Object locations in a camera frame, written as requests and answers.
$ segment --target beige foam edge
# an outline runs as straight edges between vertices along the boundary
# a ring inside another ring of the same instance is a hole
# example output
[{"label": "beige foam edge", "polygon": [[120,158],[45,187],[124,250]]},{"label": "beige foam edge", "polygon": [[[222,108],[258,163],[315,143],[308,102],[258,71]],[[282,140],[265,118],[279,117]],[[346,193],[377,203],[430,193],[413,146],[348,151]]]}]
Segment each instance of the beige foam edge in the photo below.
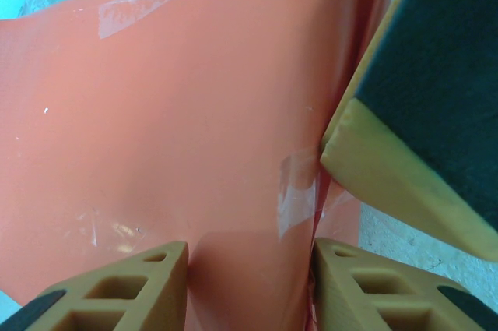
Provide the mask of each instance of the beige foam edge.
[{"label": "beige foam edge", "polygon": [[358,199],[498,262],[498,232],[359,100],[345,106],[321,162]]},{"label": "beige foam edge", "polygon": [[349,85],[346,88],[344,95],[342,96],[342,99],[339,102],[339,105],[337,106],[337,109],[335,110],[334,115],[332,115],[332,119],[329,122],[328,127],[325,130],[325,134],[321,140],[322,149],[325,147],[327,141],[330,139],[335,126],[338,124],[338,121],[341,118],[342,112],[345,110],[348,101],[353,98],[356,89],[358,88],[358,85],[363,79],[363,75],[365,74],[365,71],[368,65],[370,64],[370,61],[372,60],[372,57],[374,56],[375,51],[379,46],[379,43],[381,42],[382,38],[384,37],[384,34],[386,33],[386,30],[391,24],[392,17],[395,14],[396,10],[398,9],[400,2],[401,0],[393,0],[391,5],[389,5],[388,11],[386,12],[384,18],[382,19],[381,24],[377,28],[377,31],[372,38],[372,41],[366,48],[365,53],[363,54],[363,57],[359,62],[356,71],[352,75],[351,81],[349,82]]}]

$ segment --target orange plastic sheet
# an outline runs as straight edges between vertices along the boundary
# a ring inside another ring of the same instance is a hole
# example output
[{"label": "orange plastic sheet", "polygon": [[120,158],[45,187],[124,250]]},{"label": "orange plastic sheet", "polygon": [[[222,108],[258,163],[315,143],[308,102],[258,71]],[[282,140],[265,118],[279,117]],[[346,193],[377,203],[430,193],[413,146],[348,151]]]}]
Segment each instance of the orange plastic sheet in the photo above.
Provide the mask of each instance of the orange plastic sheet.
[{"label": "orange plastic sheet", "polygon": [[0,288],[26,303],[185,240],[187,329],[303,329],[315,229],[355,243],[359,223],[317,146],[387,3],[69,0],[0,22]]}]

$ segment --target tan foam block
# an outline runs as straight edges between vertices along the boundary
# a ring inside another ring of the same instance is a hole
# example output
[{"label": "tan foam block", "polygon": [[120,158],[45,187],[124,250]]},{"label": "tan foam block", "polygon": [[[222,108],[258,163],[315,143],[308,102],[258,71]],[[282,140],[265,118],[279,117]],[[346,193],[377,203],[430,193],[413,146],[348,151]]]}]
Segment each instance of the tan foam block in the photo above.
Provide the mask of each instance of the tan foam block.
[{"label": "tan foam block", "polygon": [[498,233],[357,99],[321,156],[355,197],[483,259],[498,261]]},{"label": "tan foam block", "polygon": [[67,293],[30,331],[183,330],[188,247],[166,245],[84,273],[42,293]]},{"label": "tan foam block", "polygon": [[437,290],[466,291],[442,276],[324,238],[313,266],[320,331],[481,330]]}]

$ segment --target rectangular hole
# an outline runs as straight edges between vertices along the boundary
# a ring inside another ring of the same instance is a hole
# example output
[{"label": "rectangular hole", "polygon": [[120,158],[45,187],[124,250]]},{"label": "rectangular hole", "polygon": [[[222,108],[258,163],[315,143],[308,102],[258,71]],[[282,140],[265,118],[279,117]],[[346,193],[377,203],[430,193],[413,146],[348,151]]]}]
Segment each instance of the rectangular hole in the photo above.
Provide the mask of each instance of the rectangular hole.
[{"label": "rectangular hole", "polygon": [[338,255],[339,257],[356,257],[355,252],[350,251],[349,249],[344,247],[334,246],[332,247],[332,250],[334,251],[335,255]]},{"label": "rectangular hole", "polygon": [[54,331],[112,331],[124,312],[71,312],[62,319]]},{"label": "rectangular hole", "polygon": [[143,259],[145,262],[161,262],[166,258],[166,253],[157,253],[156,255],[152,255]]},{"label": "rectangular hole", "polygon": [[352,277],[366,294],[414,294],[413,289],[389,270],[355,270]]},{"label": "rectangular hole", "polygon": [[85,298],[133,300],[147,283],[146,276],[112,276],[101,280]]},{"label": "rectangular hole", "polygon": [[379,310],[392,331],[440,331],[454,327],[430,308],[392,308]]}]

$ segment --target foam pad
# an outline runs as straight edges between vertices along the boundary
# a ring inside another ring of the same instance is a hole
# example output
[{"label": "foam pad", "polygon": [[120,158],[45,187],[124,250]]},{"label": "foam pad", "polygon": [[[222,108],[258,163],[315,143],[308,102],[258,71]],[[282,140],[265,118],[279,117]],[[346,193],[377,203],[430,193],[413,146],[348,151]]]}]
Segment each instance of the foam pad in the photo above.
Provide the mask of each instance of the foam pad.
[{"label": "foam pad", "polygon": [[353,195],[498,260],[497,0],[396,0],[324,137]]}]

